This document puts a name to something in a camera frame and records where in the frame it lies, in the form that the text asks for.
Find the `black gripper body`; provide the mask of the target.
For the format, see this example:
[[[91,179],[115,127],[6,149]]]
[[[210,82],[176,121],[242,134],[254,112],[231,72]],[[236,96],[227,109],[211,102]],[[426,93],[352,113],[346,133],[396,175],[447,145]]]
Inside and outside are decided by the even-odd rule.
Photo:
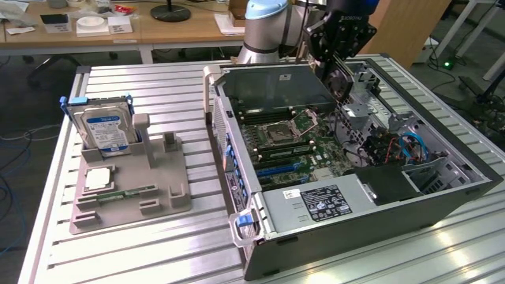
[[[363,21],[367,27],[375,28],[370,24],[370,16],[375,13],[379,2],[379,0],[328,0],[324,27],[338,28],[342,26],[340,21]]]

